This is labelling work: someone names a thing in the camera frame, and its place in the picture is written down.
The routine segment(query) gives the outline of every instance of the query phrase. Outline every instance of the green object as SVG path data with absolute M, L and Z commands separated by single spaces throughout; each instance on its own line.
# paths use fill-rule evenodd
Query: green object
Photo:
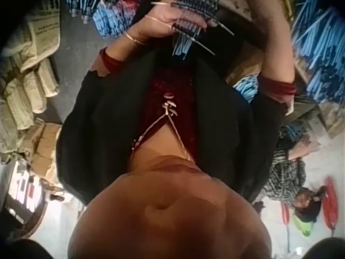
M 296 215 L 292 216 L 292 221 L 303 236 L 310 236 L 313 230 L 314 222 L 302 222 Z

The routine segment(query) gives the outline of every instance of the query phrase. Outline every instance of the red blouse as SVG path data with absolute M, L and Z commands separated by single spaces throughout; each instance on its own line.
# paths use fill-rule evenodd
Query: red blouse
M 100 56 L 104 66 L 110 73 L 119 73 L 121 71 L 123 63 L 107 56 L 105 49 L 100 51 Z M 150 91 L 148 92 L 142 112 L 142 119 L 137 137 L 141 136 L 149 126 L 165 113 L 162 104 L 164 104 L 167 99 L 164 95 L 171 96 L 173 97 L 171 101 L 176 104 L 174 110 L 177 112 L 177 116 L 173 116 L 172 120 L 183 144 L 190 155 L 195 159 L 197 151 L 196 113 L 190 71 L 188 69 L 173 71 L 170 69 L 156 69 L 149 83 L 149 87 Z M 273 95 L 273 99 L 277 99 L 278 96 L 278 101 L 281 102 L 293 97 L 296 91 L 294 84 L 274 81 L 263 76 L 259 76 L 259 88 L 268 96 L 270 94 Z M 150 129 L 141 143 L 152 137 L 167 122 L 169 122 L 168 117 L 163 117 L 163 119 Z

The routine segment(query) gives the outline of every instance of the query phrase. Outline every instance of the woman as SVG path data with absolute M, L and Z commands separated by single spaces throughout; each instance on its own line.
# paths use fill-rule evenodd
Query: woman
M 279 2 L 250 5 L 267 30 L 250 105 L 204 52 L 177 66 L 166 46 L 150 42 L 171 36 L 183 14 L 206 29 L 192 13 L 140 8 L 127 33 L 100 51 L 57 145 L 59 179 L 87 205 L 70 258 L 271 257 L 250 202 L 268 179 L 293 98 L 293 52 Z
M 306 182 L 306 171 L 303 157 L 315 150 L 308 135 L 304 135 L 297 143 L 292 143 L 284 128 L 280 131 L 277 148 L 273 154 L 270 177 L 254 202 L 260 213 L 265 196 L 271 200 L 286 203 L 295 209 L 295 216 L 304 223 L 316 222 L 321 209 L 321 201 L 326 187 L 317 192 L 303 185 Z

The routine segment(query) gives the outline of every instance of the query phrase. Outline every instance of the red cuff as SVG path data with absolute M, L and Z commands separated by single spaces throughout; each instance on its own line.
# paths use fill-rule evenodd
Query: red cuff
M 258 83 L 260 92 L 281 103 L 290 102 L 296 94 L 295 83 L 275 81 L 261 74 L 258 76 Z
M 123 62 L 109 57 L 106 53 L 106 47 L 100 50 L 99 55 L 101 56 L 104 66 L 110 73 L 118 73 L 121 71 Z

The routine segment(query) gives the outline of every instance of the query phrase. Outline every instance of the bracelet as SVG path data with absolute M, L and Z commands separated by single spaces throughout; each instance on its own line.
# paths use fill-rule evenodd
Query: bracelet
M 142 45 L 142 46 L 145 46 L 145 43 L 133 38 L 131 35 L 129 35 L 128 33 L 125 32 L 125 35 L 127 38 L 129 38 L 132 42 L 136 43 L 136 44 L 139 44 L 139 45 Z

